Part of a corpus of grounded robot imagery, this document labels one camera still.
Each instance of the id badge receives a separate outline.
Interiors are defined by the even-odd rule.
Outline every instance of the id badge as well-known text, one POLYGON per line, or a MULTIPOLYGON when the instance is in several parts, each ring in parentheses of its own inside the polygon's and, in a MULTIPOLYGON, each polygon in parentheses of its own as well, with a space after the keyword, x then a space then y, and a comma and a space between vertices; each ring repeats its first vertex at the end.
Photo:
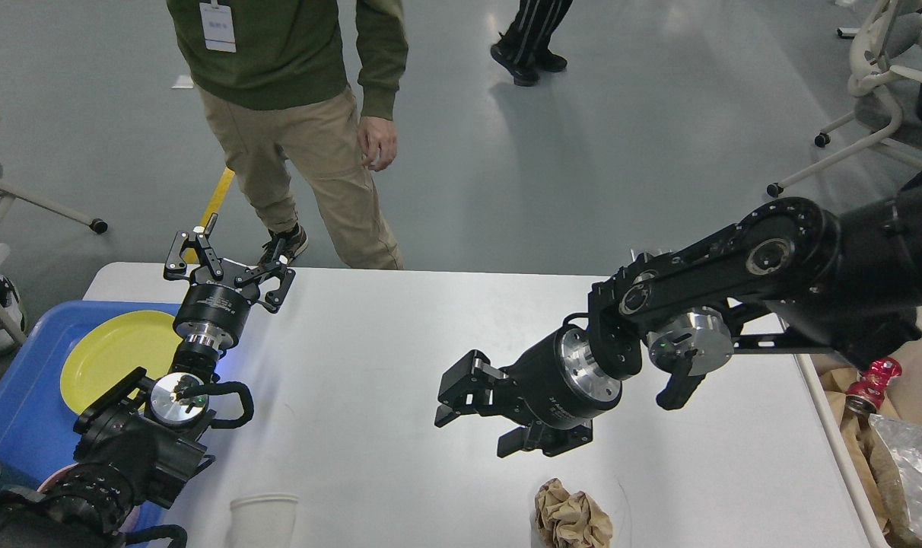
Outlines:
POLYGON ((221 6, 218 0, 201 2, 201 25, 204 27, 204 46, 215 52, 234 53, 234 25, 231 23, 231 6, 221 6))

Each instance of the brown paper bag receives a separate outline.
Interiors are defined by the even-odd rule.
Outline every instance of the brown paper bag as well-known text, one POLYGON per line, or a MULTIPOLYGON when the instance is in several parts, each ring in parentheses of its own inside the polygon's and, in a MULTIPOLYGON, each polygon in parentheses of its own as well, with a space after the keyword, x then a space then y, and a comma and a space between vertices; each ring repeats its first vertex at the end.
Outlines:
MULTIPOLYGON (((858 416, 847 409, 847 388, 857 381, 857 375, 857 370, 854 368, 839 368, 839 370, 827 371, 819 375, 819 382, 822 383, 823 390, 826 392, 826 400, 829 401, 833 419, 836 419, 836 423, 840 426, 843 441, 847 445, 847 451, 850 452, 850 459, 854 462, 857 475, 860 476, 860 482, 870 502, 870 507, 874 510, 877 524, 886 535, 890 531, 890 517, 884 506, 881 492, 877 489, 877 482, 874 480, 868 461, 874 445, 870 426, 865 417, 858 416)), ((899 419, 897 410, 890 405, 888 400, 882 403, 878 413, 899 419)))
POLYGON ((535 496, 536 528, 548 548, 609 548, 613 524, 585 492, 569 495, 558 478, 535 496))

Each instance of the black pants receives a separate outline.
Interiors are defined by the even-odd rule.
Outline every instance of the black pants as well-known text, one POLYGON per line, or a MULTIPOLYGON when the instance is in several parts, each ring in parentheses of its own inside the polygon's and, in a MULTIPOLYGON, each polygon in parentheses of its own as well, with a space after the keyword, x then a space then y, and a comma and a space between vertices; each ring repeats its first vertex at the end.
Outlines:
POLYGON ((531 66, 536 52, 548 51, 552 32, 566 17, 573 0, 519 0, 519 14, 498 42, 519 66, 531 66))

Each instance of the caster wheel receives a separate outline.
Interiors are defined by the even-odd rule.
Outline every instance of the caster wheel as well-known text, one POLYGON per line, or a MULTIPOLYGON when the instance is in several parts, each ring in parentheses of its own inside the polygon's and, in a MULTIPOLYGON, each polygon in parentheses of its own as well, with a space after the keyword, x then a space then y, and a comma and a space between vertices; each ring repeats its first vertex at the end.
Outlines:
POLYGON ((89 229, 97 234, 102 234, 109 230, 109 228, 110 226, 100 218, 94 218, 93 221, 89 223, 89 229))

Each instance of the man's hand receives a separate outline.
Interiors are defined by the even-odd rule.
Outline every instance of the man's hand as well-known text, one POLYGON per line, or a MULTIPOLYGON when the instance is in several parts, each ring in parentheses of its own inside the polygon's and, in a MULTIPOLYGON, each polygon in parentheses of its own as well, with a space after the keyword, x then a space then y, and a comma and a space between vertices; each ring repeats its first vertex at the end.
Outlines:
POLYGON ((390 120, 361 117, 359 138, 363 149, 361 166, 368 170, 385 170, 397 157, 397 126, 390 120))

